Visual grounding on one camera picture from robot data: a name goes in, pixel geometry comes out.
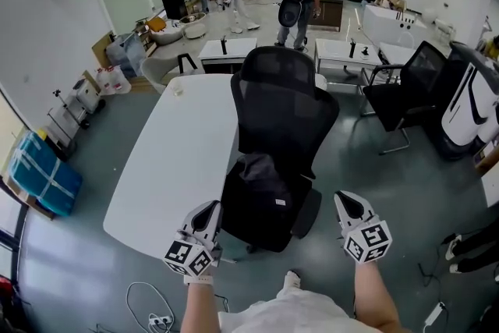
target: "plastic bag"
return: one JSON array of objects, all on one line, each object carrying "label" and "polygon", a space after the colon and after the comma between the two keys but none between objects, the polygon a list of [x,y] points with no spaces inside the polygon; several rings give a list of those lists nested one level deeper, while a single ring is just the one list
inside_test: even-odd
[{"label": "plastic bag", "polygon": [[125,94],[132,90],[132,85],[125,78],[125,75],[123,75],[123,72],[119,66],[110,67],[108,72],[110,83],[116,94]]},{"label": "plastic bag", "polygon": [[101,96],[109,96],[116,93],[115,88],[111,84],[111,77],[108,70],[103,68],[98,69],[95,80],[101,88]]},{"label": "plastic bag", "polygon": [[142,76],[140,66],[146,58],[146,51],[138,34],[118,35],[106,47],[106,55],[113,66],[120,66],[127,78]]}]

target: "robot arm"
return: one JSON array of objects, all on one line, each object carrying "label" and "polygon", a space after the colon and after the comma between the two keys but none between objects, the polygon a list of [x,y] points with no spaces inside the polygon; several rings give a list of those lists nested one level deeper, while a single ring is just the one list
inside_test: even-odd
[{"label": "robot arm", "polygon": [[211,264],[218,265],[221,248],[216,237],[221,213],[220,201],[209,201],[187,214],[163,259],[172,271],[197,277]]},{"label": "robot arm", "polygon": [[334,194],[334,203],[345,238],[345,251],[358,264],[384,257],[393,240],[387,223],[374,214],[370,203],[344,190]]}]

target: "gray floor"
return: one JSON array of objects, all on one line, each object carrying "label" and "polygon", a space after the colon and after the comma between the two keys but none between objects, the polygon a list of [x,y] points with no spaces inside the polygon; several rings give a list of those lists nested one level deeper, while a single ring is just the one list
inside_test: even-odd
[{"label": "gray floor", "polygon": [[[273,40],[270,34],[267,39]],[[181,321],[186,301],[182,279],[102,228],[121,171],[158,97],[111,98],[91,128],[80,135],[79,150],[71,160],[84,177],[73,214],[54,221],[28,214],[19,285],[38,331],[84,332],[97,323],[115,333],[140,331],[125,305],[126,289],[137,281],[156,285]],[[228,297],[232,311],[240,311],[257,300],[273,298],[284,273],[298,268],[306,289],[329,295],[351,313],[354,263],[336,240],[340,228],[332,201],[334,191],[350,190],[370,200],[388,221],[395,241],[380,269],[403,324],[421,331],[437,303],[438,285],[424,288],[417,264],[431,270],[436,246],[445,236],[479,228],[499,213],[486,209],[470,159],[441,160],[418,128],[409,129],[412,146],[407,151],[380,157],[377,148],[385,135],[381,124],[375,117],[358,120],[357,97],[337,98],[340,116],[313,164],[314,187],[322,192],[323,203],[310,234],[292,240],[283,253],[246,256],[244,243],[222,233],[225,255],[243,260],[222,264],[215,271],[216,292]],[[441,260],[436,273],[441,277],[441,299],[450,310],[448,332],[464,332],[496,295],[493,267],[467,275],[450,275],[447,270],[448,264]],[[151,312],[166,314],[148,288],[135,287],[130,303],[143,323]],[[426,332],[443,331],[443,324],[444,317]]]}]

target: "mesh chair backrest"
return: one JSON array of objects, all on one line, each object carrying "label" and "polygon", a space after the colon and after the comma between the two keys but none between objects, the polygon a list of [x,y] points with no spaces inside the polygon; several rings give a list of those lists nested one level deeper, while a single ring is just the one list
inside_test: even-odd
[{"label": "mesh chair backrest", "polygon": [[315,95],[313,60],[308,55],[287,48],[264,46],[252,50],[242,64],[241,79]]},{"label": "mesh chair backrest", "polygon": [[418,100],[430,101],[446,60],[438,49],[423,41],[400,73],[401,85],[407,95],[417,103],[420,103]]},{"label": "mesh chair backrest", "polygon": [[267,153],[279,171],[314,178],[313,159],[339,113],[314,77],[308,56],[274,47],[252,51],[231,80],[239,151]]}]

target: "power strip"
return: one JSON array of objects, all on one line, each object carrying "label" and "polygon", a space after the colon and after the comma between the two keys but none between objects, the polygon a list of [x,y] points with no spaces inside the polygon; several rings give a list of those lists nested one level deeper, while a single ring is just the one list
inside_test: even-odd
[{"label": "power strip", "polygon": [[433,311],[431,311],[430,316],[424,321],[425,326],[431,326],[440,316],[443,310],[445,310],[445,304],[441,301],[437,304]]},{"label": "power strip", "polygon": [[160,331],[168,331],[168,325],[172,322],[173,318],[171,316],[159,317],[156,314],[149,314],[149,327],[158,327]]}]

